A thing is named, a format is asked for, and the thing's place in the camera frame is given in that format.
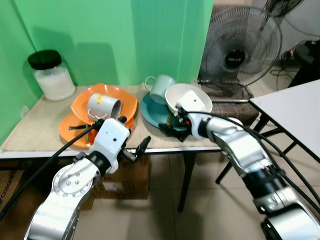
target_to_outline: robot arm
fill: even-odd
[[[261,228],[267,240],[318,240],[320,225],[298,194],[278,174],[260,143],[240,126],[218,117],[184,113],[204,111],[198,96],[189,91],[177,107],[191,122],[197,139],[209,138],[228,157],[253,197],[259,213],[266,215]]]
[[[89,149],[89,155],[56,173],[51,192],[33,215],[24,240],[73,239],[80,208],[91,189],[105,174],[118,169],[118,159],[122,156],[135,161],[137,152],[142,154],[151,139],[147,137],[133,155],[124,150],[129,135],[129,128],[120,121],[112,118],[105,120]]]

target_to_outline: fan logo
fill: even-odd
[[[242,58],[241,57],[229,57],[228,60],[231,62],[241,62]]]

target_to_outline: teal plate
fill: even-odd
[[[144,119],[156,128],[159,128],[159,124],[166,124],[169,116],[172,115],[171,124],[175,130],[184,131],[187,129],[187,127],[181,126],[179,119],[173,116],[167,105],[156,103],[150,98],[149,94],[143,97],[140,107]]]

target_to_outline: green wall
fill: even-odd
[[[34,51],[14,5],[0,1],[0,144],[21,119],[22,107],[31,108],[42,95],[26,62]]]
[[[213,0],[15,0],[37,50],[56,49],[78,85],[198,75]]]
[[[58,50],[77,85],[198,75],[213,0],[0,0],[0,144],[42,95],[27,57]]]

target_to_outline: white cup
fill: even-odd
[[[154,80],[154,84],[152,89],[149,89],[147,86],[147,82],[149,79]],[[158,104],[166,105],[166,90],[170,86],[176,84],[176,80],[174,80],[171,76],[160,74],[157,77],[148,76],[144,81],[145,89],[150,92],[150,98]]]
[[[95,93],[88,101],[87,112],[93,121],[117,119],[121,112],[121,101],[111,96]]]

